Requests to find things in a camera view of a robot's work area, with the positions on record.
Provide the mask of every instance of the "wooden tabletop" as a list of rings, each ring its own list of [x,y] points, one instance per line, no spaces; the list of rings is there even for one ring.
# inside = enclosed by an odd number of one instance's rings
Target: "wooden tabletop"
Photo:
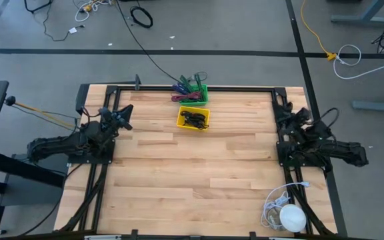
[[[105,89],[90,85],[85,106],[91,115],[103,105]],[[286,90],[295,111],[307,107],[303,88]],[[119,108],[134,105],[133,130],[121,130],[116,140],[98,233],[138,229],[142,235],[292,235],[260,226],[267,194],[285,184],[275,150],[270,94],[209,92],[205,108],[211,118],[205,133],[176,127],[179,104],[170,101],[171,94],[121,92]],[[308,203],[336,232],[322,170],[304,167],[302,172],[311,183]],[[83,201],[88,174],[89,165],[84,165],[66,180],[55,229],[64,226]],[[92,204],[88,228],[93,210]]]

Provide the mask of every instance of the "green basket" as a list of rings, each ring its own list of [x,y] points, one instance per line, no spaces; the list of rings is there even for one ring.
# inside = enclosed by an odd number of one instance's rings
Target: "green basket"
[[[188,107],[194,107],[194,106],[204,106],[205,104],[208,103],[208,90],[207,90],[207,85],[206,84],[201,84],[203,87],[203,98],[204,101],[199,101],[199,102],[182,102],[180,101],[180,105],[182,106],[188,106]],[[194,91],[198,91],[198,85],[192,85],[192,89]]]

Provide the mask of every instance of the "white power cord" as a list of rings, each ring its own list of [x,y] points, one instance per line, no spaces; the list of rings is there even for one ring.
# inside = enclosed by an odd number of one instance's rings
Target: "white power cord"
[[[347,62],[345,62],[344,60],[342,60],[342,59],[339,57],[339,55],[340,55],[340,53],[341,53],[341,51],[342,51],[342,49],[343,49],[344,47],[353,47],[353,48],[355,48],[356,50],[358,50],[358,52],[359,52],[359,58],[358,58],[358,61],[357,61],[356,63],[347,63]],[[341,64],[344,64],[344,65],[347,65],[347,66],[350,66],[350,67],[357,65],[357,64],[361,61],[361,50],[359,50],[359,48],[358,48],[357,46],[355,46],[355,45],[351,45],[351,44],[346,44],[346,45],[342,46],[342,47],[340,48],[339,53],[337,54],[336,58],[334,59],[334,62],[333,62],[333,69],[334,69],[334,73],[336,74],[336,76],[338,76],[339,78],[344,79],[344,80],[350,80],[350,79],[355,79],[355,78],[358,78],[358,77],[362,77],[362,76],[364,76],[364,75],[366,75],[366,74],[373,73],[373,72],[375,72],[375,71],[384,69],[384,66],[382,66],[382,67],[378,67],[378,68],[376,68],[376,69],[373,69],[373,70],[371,70],[371,71],[368,71],[368,72],[365,72],[365,73],[362,73],[362,74],[359,74],[359,75],[356,75],[356,76],[353,76],[353,77],[342,77],[342,76],[340,76],[340,75],[337,73],[337,71],[336,71],[336,61],[339,61]]]
[[[90,1],[88,3],[84,3],[82,4],[79,8],[78,8],[78,11],[77,13],[75,14],[75,21],[77,22],[83,22],[85,20],[87,20],[89,17],[90,17],[90,13],[88,11],[85,11],[83,10],[84,6],[87,6],[87,5],[90,5],[91,4],[91,8],[93,11],[97,11],[99,10],[99,5],[102,4],[102,5],[108,5],[109,3],[104,3],[102,1]],[[84,13],[87,14],[87,16],[84,18],[84,19],[78,19],[78,13],[80,13],[81,11],[83,11]]]
[[[261,214],[261,217],[260,217],[260,224],[264,227],[272,227],[274,230],[278,230],[280,227],[282,227],[282,225],[276,225],[274,224],[273,220],[270,221],[267,216],[266,216],[266,212],[267,211],[270,211],[272,208],[274,207],[278,207],[278,208],[282,208],[283,207],[283,204],[288,202],[288,200],[290,200],[290,197],[288,196],[288,192],[287,191],[284,191],[283,194],[277,198],[275,201],[270,201],[270,202],[267,202],[267,200],[269,199],[269,197],[271,196],[271,194],[273,192],[275,192],[276,190],[282,188],[282,187],[286,187],[286,186],[290,186],[290,185],[303,185],[305,187],[308,187],[310,186],[309,182],[300,182],[300,183],[288,183],[288,184],[285,184],[285,185],[282,185],[280,187],[277,187],[275,188],[274,190],[272,190],[270,192],[270,194],[268,194],[268,196],[266,197],[266,201],[265,201],[265,204],[263,206],[263,212]],[[265,225],[263,223],[263,220],[266,220],[266,222],[268,223],[268,225]]]

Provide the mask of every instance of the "yellow basket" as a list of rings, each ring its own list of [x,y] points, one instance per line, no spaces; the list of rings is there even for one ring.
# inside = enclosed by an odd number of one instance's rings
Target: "yellow basket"
[[[210,123],[210,110],[208,109],[200,109],[197,107],[186,107],[186,106],[180,106],[179,114],[177,116],[177,126],[184,128],[184,129],[190,129],[190,130],[196,130],[196,131],[206,131],[207,129],[199,130],[196,127],[192,127],[190,125],[183,125],[185,124],[185,117],[180,115],[182,111],[188,111],[190,113],[200,113],[205,116],[205,124],[209,125]]]

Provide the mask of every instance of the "floor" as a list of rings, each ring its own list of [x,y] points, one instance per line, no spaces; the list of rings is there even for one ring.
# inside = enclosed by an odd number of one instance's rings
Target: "floor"
[[[34,8],[46,1],[28,2]],[[292,0],[304,51],[322,53],[299,18],[301,3]],[[305,18],[330,51],[354,44],[363,53],[375,53],[370,42],[383,26],[330,22],[331,14],[356,15],[370,3],[307,0]],[[126,16],[132,5],[122,2]],[[152,58],[173,76],[206,71],[211,85],[306,86],[285,1],[149,0],[141,5],[152,14],[154,26],[144,29],[128,19],[131,29],[144,48],[166,50],[159,55],[154,51]],[[136,73],[143,83],[172,83],[142,54],[116,7],[100,6],[83,23],[85,28],[62,42],[52,42],[43,34],[46,12],[42,9],[32,15],[24,10],[22,1],[0,0],[0,80],[10,82],[8,94],[19,102],[74,115],[75,96],[82,83],[130,81]],[[46,22],[48,32],[60,38],[78,26],[75,12],[71,1],[55,0]],[[384,8],[379,15],[384,16]],[[273,53],[280,57],[268,56]],[[384,101],[384,70],[344,81],[334,75],[332,62],[320,57],[306,61],[319,111],[341,110],[333,126],[337,138],[359,141],[367,148],[370,164],[363,168],[333,161],[348,236],[384,239],[384,112],[351,108],[352,100]],[[350,76],[381,65],[384,59],[363,59],[354,68],[338,66],[338,72]],[[0,153],[6,155],[24,153],[26,144],[36,137],[65,134],[66,130],[16,109],[4,107],[0,115]],[[7,235],[20,234],[52,207],[9,207],[1,228],[8,230]],[[55,214],[34,233],[50,232],[54,220]]]

